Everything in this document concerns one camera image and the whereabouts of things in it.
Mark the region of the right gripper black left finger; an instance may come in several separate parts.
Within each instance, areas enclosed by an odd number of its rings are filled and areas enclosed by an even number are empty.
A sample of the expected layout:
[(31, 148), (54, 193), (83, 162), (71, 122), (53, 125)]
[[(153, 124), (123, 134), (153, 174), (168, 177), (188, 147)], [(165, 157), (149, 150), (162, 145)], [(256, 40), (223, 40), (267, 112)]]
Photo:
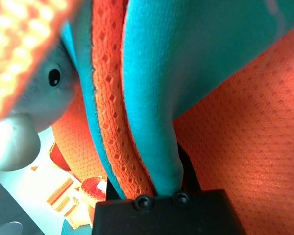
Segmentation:
[(113, 187), (112, 183), (109, 179), (107, 179), (107, 186), (106, 186), (106, 201), (111, 200), (124, 200), (125, 197), (120, 197), (116, 192), (115, 188)]

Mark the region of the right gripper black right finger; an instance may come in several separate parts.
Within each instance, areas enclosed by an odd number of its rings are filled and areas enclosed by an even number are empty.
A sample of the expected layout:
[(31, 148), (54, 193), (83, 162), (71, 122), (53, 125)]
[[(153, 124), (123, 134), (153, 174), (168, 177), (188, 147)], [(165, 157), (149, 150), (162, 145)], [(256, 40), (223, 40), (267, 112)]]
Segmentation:
[(183, 182), (182, 190), (189, 193), (197, 193), (201, 191), (195, 169), (188, 153), (178, 144), (178, 154), (183, 165)]

